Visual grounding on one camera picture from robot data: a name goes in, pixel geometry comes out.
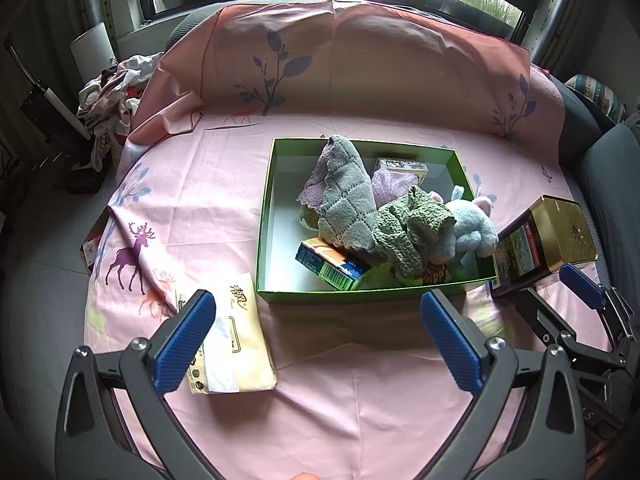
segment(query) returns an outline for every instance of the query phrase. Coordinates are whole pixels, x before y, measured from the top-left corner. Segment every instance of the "gray sofa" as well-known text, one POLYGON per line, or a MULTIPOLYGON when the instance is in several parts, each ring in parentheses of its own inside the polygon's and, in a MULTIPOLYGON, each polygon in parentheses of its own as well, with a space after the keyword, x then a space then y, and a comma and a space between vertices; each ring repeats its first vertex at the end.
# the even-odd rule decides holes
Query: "gray sofa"
MULTIPOLYGON (((170 49, 193 27, 221 8, 236 3, 278 4, 327 0, 241 0, 212 4, 192 12, 169 37, 170 49)), ((408 8, 441 21, 439 16, 408 8)), ((599 126, 575 93, 553 78, 564 101, 564 126, 558 160, 569 188, 587 217, 598 251, 600 282, 614 285, 633 309, 640 296, 633 269, 640 268, 640 126, 617 124, 606 131, 599 126)))

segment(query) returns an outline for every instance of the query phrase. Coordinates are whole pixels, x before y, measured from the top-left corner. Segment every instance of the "green box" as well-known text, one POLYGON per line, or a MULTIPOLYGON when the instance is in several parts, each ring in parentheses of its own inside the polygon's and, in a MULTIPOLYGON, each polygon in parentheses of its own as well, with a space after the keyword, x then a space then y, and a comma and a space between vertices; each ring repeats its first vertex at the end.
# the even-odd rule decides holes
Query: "green box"
MULTIPOLYGON (((429 173, 420 187, 434 190, 447 201, 453 186, 465 189, 463 198, 474 194, 456 152, 432 146, 417 146, 376 140, 353 140, 371 176, 380 156, 420 160, 429 173)), ((427 290, 439 288, 445 294, 459 294, 496 278, 493 258, 468 254, 462 262, 468 279, 435 286, 411 286, 380 290, 335 290, 296 260, 300 242, 317 236, 298 221, 300 204, 296 198, 316 166, 327 139, 273 139, 262 199, 258 238, 257 293, 273 304, 367 303, 370 301, 411 300, 427 290)))

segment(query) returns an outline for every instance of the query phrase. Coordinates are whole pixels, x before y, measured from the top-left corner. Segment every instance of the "purple deer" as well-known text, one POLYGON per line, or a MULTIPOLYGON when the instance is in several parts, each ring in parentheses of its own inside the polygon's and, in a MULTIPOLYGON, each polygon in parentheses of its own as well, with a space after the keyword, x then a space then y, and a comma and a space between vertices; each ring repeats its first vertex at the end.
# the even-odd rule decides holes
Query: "purple deer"
POLYGON ((133 271, 133 275, 131 276, 131 281, 129 282, 129 292, 131 290, 131 283, 133 283, 133 278, 136 277, 136 274, 140 274, 140 292, 142 295, 145 295, 145 289, 142 288, 142 269, 140 268, 140 249, 142 246, 148 247, 147 241, 155 238, 154 233, 151 229, 149 231, 146 230, 146 223, 138 227, 137 231, 132 229, 133 222, 129 222, 129 231, 136 237, 136 241, 133 244, 133 247, 123 247, 116 253, 116 260, 109 267, 109 271, 107 272, 107 276, 104 279, 104 284, 109 285, 109 273, 113 267, 118 267, 118 282, 124 290, 124 285, 122 284, 122 280, 120 279, 120 273, 122 272, 123 267, 132 266, 135 267, 133 271))

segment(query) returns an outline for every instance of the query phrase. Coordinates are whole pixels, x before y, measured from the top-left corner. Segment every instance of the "pillowcase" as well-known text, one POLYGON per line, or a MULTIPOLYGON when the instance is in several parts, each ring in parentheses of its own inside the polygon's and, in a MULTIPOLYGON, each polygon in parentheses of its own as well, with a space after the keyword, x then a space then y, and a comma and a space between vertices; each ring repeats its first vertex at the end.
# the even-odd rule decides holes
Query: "pillowcase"
POLYGON ((598 124, 608 131, 628 117, 626 107, 611 88, 584 74, 565 83, 589 109, 598 124))

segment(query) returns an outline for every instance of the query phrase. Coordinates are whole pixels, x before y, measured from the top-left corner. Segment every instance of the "striped pillow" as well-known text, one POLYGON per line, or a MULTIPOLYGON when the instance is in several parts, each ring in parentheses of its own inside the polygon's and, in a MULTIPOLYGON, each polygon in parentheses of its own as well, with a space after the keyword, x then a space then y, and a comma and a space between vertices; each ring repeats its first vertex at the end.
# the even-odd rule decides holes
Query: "striped pillow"
POLYGON ((603 113, 617 124, 628 117, 626 107, 613 90, 597 79, 584 74, 574 75, 565 83, 588 106, 592 114, 603 113))

